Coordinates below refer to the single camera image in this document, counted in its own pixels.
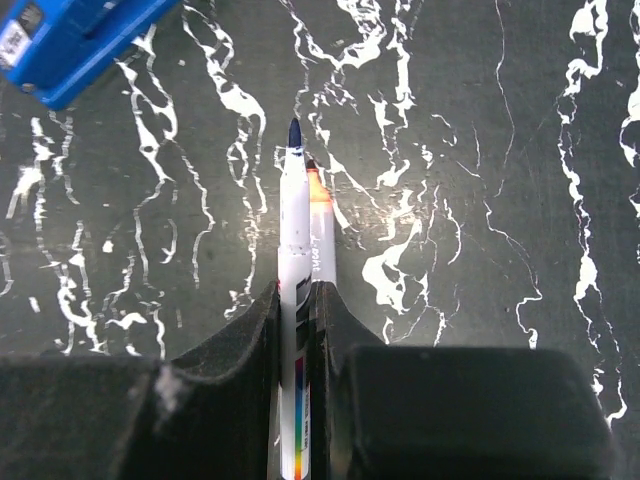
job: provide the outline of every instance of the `dark surface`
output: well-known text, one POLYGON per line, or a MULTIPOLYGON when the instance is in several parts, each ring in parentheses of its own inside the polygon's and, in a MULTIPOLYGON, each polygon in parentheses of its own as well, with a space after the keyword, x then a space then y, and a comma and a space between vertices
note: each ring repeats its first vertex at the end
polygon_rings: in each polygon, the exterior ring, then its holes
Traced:
POLYGON ((69 111, 4 85, 0 352, 172 358, 235 318, 275 276, 295 113, 352 312, 569 353, 637 478, 637 21, 584 5, 194 1, 69 111))
POLYGON ((272 282, 173 364, 129 355, 0 359, 0 478, 264 479, 277 310, 272 282))
MULTIPOLYGON (((331 283, 315 284, 309 306, 314 478, 610 478, 613 437, 566 354, 389 347, 331 283)), ((278 307, 271 282, 172 362, 0 359, 0 477, 280 478, 268 473, 278 307)))
POLYGON ((358 348, 334 398, 334 479, 604 480, 613 471, 589 383, 557 352, 358 348), (396 395, 380 395, 381 378, 396 395))

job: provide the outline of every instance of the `black and white marbled surface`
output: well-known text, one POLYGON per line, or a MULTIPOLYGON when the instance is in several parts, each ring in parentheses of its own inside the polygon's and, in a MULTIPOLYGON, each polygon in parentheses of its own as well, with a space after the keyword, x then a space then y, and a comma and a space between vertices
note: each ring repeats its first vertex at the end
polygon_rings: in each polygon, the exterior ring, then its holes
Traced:
POLYGON ((276 273, 301 119, 388 343, 570 353, 640 477, 640 1, 191 0, 74 105, 0 93, 0 352, 171 358, 276 273))

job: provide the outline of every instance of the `marker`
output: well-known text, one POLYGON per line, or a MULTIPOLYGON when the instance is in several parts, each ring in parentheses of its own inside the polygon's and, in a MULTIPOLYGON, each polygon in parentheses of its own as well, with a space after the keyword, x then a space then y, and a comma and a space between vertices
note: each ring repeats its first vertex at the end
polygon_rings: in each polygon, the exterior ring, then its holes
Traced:
POLYGON ((289 146, 280 177, 280 474, 309 477, 311 428, 307 346, 311 292, 309 178, 300 124, 289 127, 289 146))
POLYGON ((333 202, 320 181, 318 167, 313 160, 307 162, 307 176, 311 191, 312 280, 337 285, 333 202))

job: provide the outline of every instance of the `white label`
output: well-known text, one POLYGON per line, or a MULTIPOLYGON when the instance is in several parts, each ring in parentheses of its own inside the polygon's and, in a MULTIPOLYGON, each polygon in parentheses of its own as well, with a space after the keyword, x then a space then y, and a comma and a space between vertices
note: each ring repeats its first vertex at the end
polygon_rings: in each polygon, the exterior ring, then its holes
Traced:
POLYGON ((15 20, 10 20, 0 35, 0 60, 9 68, 15 67, 31 45, 27 32, 15 20))

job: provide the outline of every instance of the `pen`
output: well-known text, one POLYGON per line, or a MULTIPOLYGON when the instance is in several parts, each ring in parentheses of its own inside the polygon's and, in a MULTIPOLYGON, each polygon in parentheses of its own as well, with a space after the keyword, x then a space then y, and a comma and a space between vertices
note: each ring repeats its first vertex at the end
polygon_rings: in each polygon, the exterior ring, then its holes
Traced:
POLYGON ((280 177, 280 474, 309 476, 310 390, 307 372, 311 233, 309 178, 300 124, 294 118, 280 177))
POLYGON ((311 191, 312 280, 337 285, 333 202, 320 181, 318 167, 313 160, 307 162, 307 176, 311 191))

